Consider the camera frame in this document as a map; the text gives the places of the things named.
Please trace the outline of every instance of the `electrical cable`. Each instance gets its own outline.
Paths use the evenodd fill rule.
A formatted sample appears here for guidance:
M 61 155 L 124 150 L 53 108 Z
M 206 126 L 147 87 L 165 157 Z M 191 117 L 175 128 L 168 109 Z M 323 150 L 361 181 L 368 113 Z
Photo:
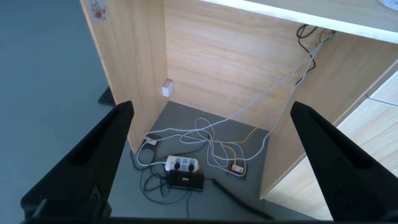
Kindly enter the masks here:
M 192 190 L 190 191 L 189 195 L 188 195 L 188 199 L 187 199 L 187 219 L 189 219 L 189 199 L 191 198 L 191 194 L 192 194 Z
M 258 215 L 264 218 L 265 220 L 274 220 L 274 217 L 244 203 L 241 199 L 239 199 L 237 196 L 235 196 L 229 190 L 227 190 L 224 186 L 222 186 L 217 180 L 213 179 L 212 182 L 216 187 L 218 187 L 222 192 L 224 192 L 227 196 L 229 196 L 234 202 L 236 202 L 239 206 L 243 207 L 245 210 L 255 215 Z
M 300 27 L 297 29 L 297 31 L 296 31 L 296 37 L 297 37 L 297 42 L 298 42 L 298 44 L 301 46 L 301 48 L 303 48 L 303 49 L 304 49 L 308 54 L 310 54 L 310 56 L 311 56 L 311 61 L 313 62 L 313 66 L 307 71 L 307 73 L 308 73 L 309 71 L 313 70 L 313 69 L 317 66 L 317 64 L 315 63 L 315 59 L 314 59 L 314 57 L 312 57 L 310 51 L 309 51 L 306 47 L 304 47 L 304 45 L 301 43 L 301 39 L 305 39 L 305 38 L 309 37 L 311 34 L 313 34 L 313 33 L 316 31 L 316 29 L 317 29 L 318 27 L 314 27 L 308 34 L 303 35 L 304 30 L 305 30 L 305 28 L 306 28 L 307 26 L 308 26 L 308 25 L 306 25 L 306 24 L 300 26 Z
M 302 25 L 302 26 L 300 26 L 300 27 L 297 29 L 297 31 L 296 31 L 296 36 L 297 36 L 297 38 L 298 38 L 298 43 L 300 44 L 300 46 L 301 46 L 302 48 L 304 48 L 304 50 L 305 50 L 307 53 L 310 53 L 310 52 L 308 51 L 308 49 L 305 48 L 305 47 L 301 44 L 300 39 L 304 39 L 304 38 L 309 37 L 310 35 L 312 35 L 312 34 L 316 31 L 316 29 L 317 29 L 318 27 L 314 27 L 308 34 L 306 34 L 305 36 L 303 36 L 302 34 L 303 34 L 305 28 L 306 28 L 306 25 L 305 25 L 305 24 Z M 326 30 L 327 30 L 327 29 L 324 29 L 324 30 L 321 32 L 321 34 L 319 35 L 319 42 L 322 41 L 322 40 L 321 40 L 322 34 L 323 34 Z M 314 63 L 314 66 L 313 66 L 311 69 L 309 69 L 309 70 L 307 71 L 307 73 L 308 73 L 310 70 L 312 70 L 312 69 L 315 68 L 315 65 L 316 65 L 316 64 L 315 64 L 315 60 L 313 59 L 312 61 L 313 61 L 313 63 Z M 245 138 L 244 140 L 242 140 L 242 141 L 231 141 L 231 142 L 236 143 L 236 144 L 245 143 L 245 142 L 249 139 L 249 137 L 250 137 L 257 129 L 258 129 L 258 128 L 255 127 L 255 128 L 246 136 L 246 138 Z
M 311 66 L 311 63 L 308 63 L 308 65 L 307 65 L 307 67 L 306 67 L 306 69 L 305 69 L 305 71 L 304 71 L 304 73 L 303 73 L 302 78 L 298 81 L 298 83 L 294 86 L 293 90 L 290 92 L 290 95 L 287 97 L 287 101 L 285 102 L 284 108 L 283 108 L 283 110 L 282 110 L 280 116 L 278 117 L 277 121 L 274 123 L 274 125 L 273 125 L 273 127 L 271 128 L 271 130 L 269 131 L 269 133 L 264 137 L 264 139 L 263 139 L 263 141 L 262 141 L 262 146 L 261 146 L 260 149 L 255 153 L 255 155 L 253 155 L 253 156 L 251 156 L 251 157 L 249 157 L 249 158 L 245 158 L 244 153 L 243 153 L 243 150 L 242 150 L 242 148 L 241 148 L 241 146 L 240 146 L 239 144 L 236 144 L 236 143 L 233 143 L 233 142 L 227 142 L 227 141 L 220 141 L 219 139 L 216 139 L 216 138 L 215 138 L 215 132 L 214 132 L 213 126 L 215 126 L 215 125 L 217 125 L 217 124 L 220 124 L 220 123 L 223 123 L 223 122 L 228 121 L 229 119 L 233 118 L 234 116 L 236 116 L 236 115 L 239 114 L 240 112 L 242 112 L 242 111 L 244 111 L 245 109 L 247 109 L 247 108 L 248 108 L 249 106 L 251 106 L 253 103 L 255 103 L 256 100 L 258 100 L 260 97 L 264 96 L 265 94 L 268 94 L 273 88 L 275 88 L 276 86 L 279 86 L 279 85 L 280 85 L 282 82 L 284 82 L 286 79 L 288 79 L 288 78 L 292 77 L 293 75 L 295 75 L 296 72 L 297 72 L 297 70 L 307 61 L 307 59 L 310 57 L 310 58 L 313 60 L 313 59 L 316 57 L 318 51 L 321 49 L 323 43 L 324 43 L 325 41 L 327 41 L 328 39 L 332 38 L 333 36 L 334 36 L 334 33 L 331 33 L 331 34 L 327 35 L 325 38 L 323 38 L 322 41 L 321 41 L 311 52 L 308 53 L 308 55 L 303 59 L 303 61 L 300 63 L 300 65 L 298 65 L 298 67 L 297 67 L 290 75 L 287 75 L 286 77 L 280 79 L 275 85 L 273 85 L 273 86 L 271 86 L 269 89 L 263 91 L 261 94 L 259 94 L 258 96 L 256 96 L 248 105 L 246 105 L 245 107 L 241 108 L 240 110 L 238 110 L 237 112 L 235 112 L 234 114 L 232 114 L 231 116 L 229 116 L 228 118 L 222 119 L 221 121 L 217 121 L 217 122 L 215 122 L 215 123 L 213 123 L 213 124 L 211 124 L 211 123 L 210 123 L 207 119 L 205 119 L 205 118 L 198 118 L 198 119 L 195 121 L 195 129 L 166 128 L 166 129 L 162 129 L 162 130 L 150 131 L 150 132 L 148 132 L 148 133 L 146 133 L 146 134 L 144 135 L 145 139 L 146 139 L 147 141 L 148 141 L 148 140 L 151 140 L 151 139 L 148 139 L 148 138 L 147 138 L 147 135 L 148 135 L 148 134 L 151 134 L 151 133 L 161 133 L 161 132 L 164 132 L 164 131 L 178 131 L 178 132 L 184 132 L 184 133 L 183 133 L 183 134 L 174 134 L 174 135 L 171 135 L 171 136 L 168 136 L 168 137 L 165 137 L 165 138 L 157 139 L 157 141 L 163 141 L 163 140 L 165 140 L 165 139 L 174 138 L 174 137 L 179 136 L 179 137 L 180 137 L 180 142 L 181 142 L 181 143 L 184 143 L 184 144 L 196 144 L 196 143 L 199 143 L 199 142 L 205 142 L 205 141 L 207 141 L 207 139 L 202 135 L 202 133 L 206 133 L 206 134 L 210 137 L 210 143 L 209 143 L 209 145 L 208 145 L 208 150 L 207 150 L 207 163 L 208 163 L 208 165 L 209 165 L 209 166 L 212 166 L 212 167 L 216 167 L 216 168 L 222 169 L 222 170 L 225 170 L 226 172 L 229 172 L 229 173 L 231 173 L 231 174 L 233 174 L 233 175 L 236 175 L 236 176 L 239 176 L 239 177 L 243 176 L 244 174 L 243 174 L 243 175 L 235 174 L 234 172 L 230 172 L 228 169 L 225 169 L 225 167 L 228 165 L 228 161 L 233 161 L 233 160 L 241 160 L 241 161 L 244 161 L 244 166 L 245 166 L 245 169 L 244 169 L 244 170 L 246 170 L 246 163 L 245 163 L 245 161 L 250 161 L 251 159 L 253 159 L 253 158 L 255 158 L 256 156 L 258 156 L 258 154 L 263 150 L 263 148 L 264 148 L 264 146 L 265 146 L 265 141 L 266 141 L 266 139 L 267 139 L 267 138 L 269 137 L 269 135 L 273 132 L 273 130 L 275 130 L 275 127 L 277 126 L 277 124 L 279 123 L 279 121 L 280 121 L 282 115 L 283 115 L 284 112 L 286 111 L 286 109 L 287 109 L 287 107 L 288 107 L 288 105 L 289 105 L 289 103 L 290 103 L 290 99 L 291 99 L 292 95 L 293 95 L 294 92 L 296 91 L 297 87 L 304 81 L 305 76 L 307 75 L 307 73 L 308 73 L 308 71 L 309 71 L 309 67 Z M 206 122 L 206 125 L 205 125 L 203 128 L 198 128 L 198 121 L 201 121 L 201 120 L 203 120 L 204 122 Z M 200 138 L 191 137 L 191 136 L 189 136 L 190 133 L 197 133 L 197 134 L 199 135 Z M 225 148 L 222 147 L 222 144 L 229 144 L 229 145 L 234 145 L 234 146 L 238 147 L 238 148 L 241 150 L 242 157 L 240 157 L 240 158 L 229 158 L 229 157 L 228 157 L 228 153 L 225 151 Z M 220 157 L 220 156 L 218 156 L 218 155 L 215 153 L 215 148 L 216 148 L 216 146 L 221 146 L 221 149 L 223 150 L 223 152 L 224 152 L 224 154 L 225 154 L 225 157 Z M 140 149 L 138 150 L 137 155 L 139 155 L 140 152 L 141 152 L 141 147 L 140 147 Z M 210 158 L 211 158 L 211 157 L 213 158 L 213 161 L 214 161 L 216 164 L 212 164 L 212 163 L 210 162 Z M 219 161 L 220 161 L 220 162 L 221 162 L 221 161 L 226 161 L 226 165 L 220 164 Z M 153 165 L 155 165 L 155 163 L 143 164 L 143 163 L 141 163 L 141 162 L 139 161 L 139 159 L 137 160 L 137 162 L 138 162 L 140 165 L 142 165 L 142 166 L 153 166 Z
M 210 140 L 210 137 L 208 138 L 208 141 L 205 142 L 205 143 L 204 143 L 201 147 L 199 147 L 198 149 L 195 149 L 195 150 L 192 150 L 192 151 L 189 151 L 189 152 L 182 152 L 182 153 L 174 154 L 173 156 L 180 156 L 180 155 L 184 155 L 184 154 L 189 154 L 189 153 L 194 153 L 194 152 L 200 151 L 200 150 L 202 150 L 202 149 L 208 144 L 209 140 Z M 159 164 L 159 163 L 155 163 L 155 162 L 157 162 L 157 161 L 159 161 L 159 160 L 162 160 L 162 159 L 165 159 L 165 158 L 167 157 L 167 156 L 164 156 L 164 157 L 161 157 L 161 158 L 159 158 L 159 159 L 155 159 L 155 158 L 156 158 L 156 152 L 153 151 L 153 150 L 151 150 L 151 149 L 145 148 L 144 145 L 145 145 L 145 143 L 142 145 L 142 149 L 141 149 L 141 150 L 145 150 L 145 149 L 146 149 L 146 150 L 150 150 L 150 151 L 153 152 L 153 156 L 152 156 L 152 158 L 151 158 L 151 163 L 154 163 L 154 165 Z M 141 190 L 142 194 L 145 196 L 145 198 L 148 199 L 149 201 L 154 202 L 154 203 L 158 203 L 158 204 L 161 204 L 161 205 L 170 205 L 170 204 L 177 203 L 177 202 L 181 201 L 181 200 L 188 194 L 188 192 L 186 192 L 186 193 L 185 193 L 184 195 L 182 195 L 179 199 L 177 199 L 177 200 L 175 200 L 175 201 L 171 201 L 171 202 L 160 202 L 160 201 L 158 201 L 158 200 L 154 200 L 153 198 L 150 198 L 150 197 L 147 195 L 147 193 L 153 192 L 153 191 L 155 191 L 155 190 L 157 190 L 157 189 L 160 189 L 160 194 L 162 195 L 162 197 L 168 196 L 168 194 L 170 193 L 171 188 L 168 188 L 168 192 L 167 192 L 166 194 L 165 194 L 165 193 L 163 192 L 163 190 L 162 190 L 163 187 L 166 186 L 166 185 L 168 184 L 168 183 L 167 183 L 167 176 L 166 176 L 165 174 L 162 175 L 162 174 L 155 174 L 155 173 L 153 173 L 153 171 L 152 171 L 152 167 L 153 167 L 153 166 L 146 166 L 146 167 L 144 167 L 144 168 L 138 167 L 137 164 L 135 163 L 135 158 L 134 158 L 134 156 L 133 156 L 132 151 L 130 152 L 130 158 L 131 158 L 131 161 L 132 161 L 132 164 L 133 164 L 133 168 L 134 168 L 135 170 L 141 172 L 141 176 L 140 176 L 140 190 Z M 146 179 L 146 180 L 144 181 L 144 185 L 143 185 L 142 182 L 143 182 L 144 172 L 145 172 L 146 170 L 148 170 L 148 169 L 150 170 L 151 175 L 148 177 L 148 179 Z M 154 177 L 155 177 L 155 178 L 158 178 L 158 179 L 160 180 L 160 184 L 157 185 L 157 186 L 155 186 L 155 187 L 148 187 L 150 180 L 152 180 Z

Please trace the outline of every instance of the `small white box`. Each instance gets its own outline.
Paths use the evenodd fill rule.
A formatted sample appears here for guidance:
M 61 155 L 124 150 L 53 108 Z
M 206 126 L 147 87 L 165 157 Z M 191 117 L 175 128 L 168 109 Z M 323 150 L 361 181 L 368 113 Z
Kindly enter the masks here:
M 166 80 L 166 82 L 162 86 L 162 94 L 163 96 L 170 97 L 174 90 L 174 82 L 173 80 Z

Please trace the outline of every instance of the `desk top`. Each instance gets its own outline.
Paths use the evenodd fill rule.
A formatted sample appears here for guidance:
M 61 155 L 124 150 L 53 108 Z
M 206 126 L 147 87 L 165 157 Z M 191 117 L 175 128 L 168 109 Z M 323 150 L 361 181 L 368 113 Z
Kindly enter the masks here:
M 202 0 L 398 44 L 398 11 L 376 0 Z

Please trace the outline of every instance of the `black object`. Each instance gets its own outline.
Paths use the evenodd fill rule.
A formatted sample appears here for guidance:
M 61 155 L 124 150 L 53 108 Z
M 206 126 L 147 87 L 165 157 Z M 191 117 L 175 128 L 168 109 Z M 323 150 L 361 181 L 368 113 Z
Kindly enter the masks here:
M 290 115 L 334 221 L 398 221 L 398 178 L 314 109 Z
M 21 199 L 25 219 L 110 216 L 108 197 L 134 109 L 114 107 Z
M 236 202 L 238 205 L 243 207 L 245 210 L 247 210 L 255 215 L 258 215 L 266 220 L 274 219 L 274 217 L 244 203 L 241 199 L 239 199 L 237 196 L 233 195 L 229 190 L 227 190 L 224 186 L 222 186 L 217 180 L 213 179 L 212 181 L 216 187 L 218 187 L 222 192 L 224 192 L 224 194 L 228 195 L 234 202 Z
M 180 190 L 203 191 L 205 176 L 199 172 L 170 170 L 167 178 L 169 187 Z
M 398 221 L 398 179 L 393 174 L 310 107 L 295 102 L 290 115 L 335 221 Z M 117 105 L 43 177 L 21 200 L 24 223 L 209 222 L 106 218 L 133 116 L 130 101 Z
M 114 102 L 114 98 L 112 95 L 112 91 L 110 87 L 107 87 L 107 89 L 104 91 L 104 93 L 101 95 L 101 97 L 98 99 L 98 103 L 106 106 L 116 106 L 116 103 Z

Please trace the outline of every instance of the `small sticker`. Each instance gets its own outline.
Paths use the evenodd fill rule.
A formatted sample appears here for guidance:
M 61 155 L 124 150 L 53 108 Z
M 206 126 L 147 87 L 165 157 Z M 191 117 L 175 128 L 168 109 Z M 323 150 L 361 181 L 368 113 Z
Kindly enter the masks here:
M 90 7 L 93 22 L 99 22 L 106 19 L 108 10 L 106 8 L 105 0 L 87 0 L 87 5 Z

